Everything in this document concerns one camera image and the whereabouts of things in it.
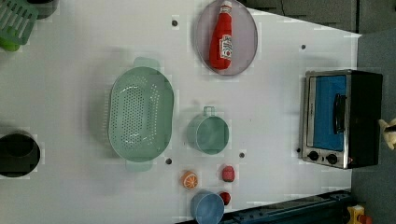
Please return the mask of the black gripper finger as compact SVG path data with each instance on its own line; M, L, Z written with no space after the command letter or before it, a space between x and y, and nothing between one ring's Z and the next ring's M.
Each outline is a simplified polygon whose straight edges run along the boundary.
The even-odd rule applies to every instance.
M386 132L387 133L396 132L396 125L387 127Z

